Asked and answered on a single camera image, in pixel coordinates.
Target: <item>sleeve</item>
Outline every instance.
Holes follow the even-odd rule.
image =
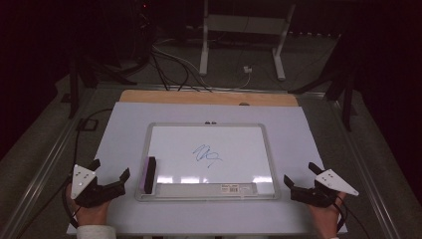
[[[115,230],[110,226],[90,225],[80,226],[77,230],[78,239],[115,239]]]

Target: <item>white tabletop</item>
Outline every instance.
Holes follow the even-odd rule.
[[[262,201],[139,202],[135,200],[146,131],[152,122],[215,121],[262,123],[266,130],[281,198]],[[300,187],[313,187],[309,162],[323,168],[300,107],[116,103],[97,152],[99,184],[118,180],[128,167],[126,195],[115,199],[108,224],[129,235],[286,235],[313,233],[307,207],[290,199],[286,174]],[[75,233],[72,226],[68,233]]]

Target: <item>blue scribble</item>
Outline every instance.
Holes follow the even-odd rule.
[[[212,152],[211,147],[206,144],[200,145],[198,148],[196,148],[193,152],[193,154],[196,153],[196,161],[200,161],[203,159],[212,160],[211,164],[208,165],[208,168],[214,164],[217,160],[223,160],[220,158],[220,155],[218,152]]]

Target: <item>table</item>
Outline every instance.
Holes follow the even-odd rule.
[[[281,198],[237,203],[136,201],[134,191],[147,126],[153,121],[199,122],[210,117],[216,122],[258,121],[265,125]],[[308,122],[294,96],[125,91],[114,106],[96,158],[102,162],[97,170],[99,184],[115,181],[126,167],[131,171],[126,196],[115,199],[109,209],[108,223],[117,233],[221,236],[314,231],[306,206],[290,199],[290,191],[282,180],[286,173],[293,181],[311,187],[315,175],[308,170],[309,160],[323,167]],[[70,226],[68,233],[75,230]]]
[[[280,35],[279,45],[273,49],[273,59],[277,71],[277,78],[285,80],[285,70],[283,69],[280,54],[289,31],[289,26],[295,12],[295,4],[291,4],[289,12],[285,18],[258,18],[241,17],[228,15],[215,15],[208,12],[208,0],[204,0],[204,25],[202,38],[202,53],[199,74],[207,75],[208,68],[208,31],[240,32],[240,33],[260,33]]]

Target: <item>whiteboard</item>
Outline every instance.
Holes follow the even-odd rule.
[[[155,122],[146,137],[142,158],[154,156],[156,170],[152,193],[136,190],[139,201],[279,196],[262,124]]]

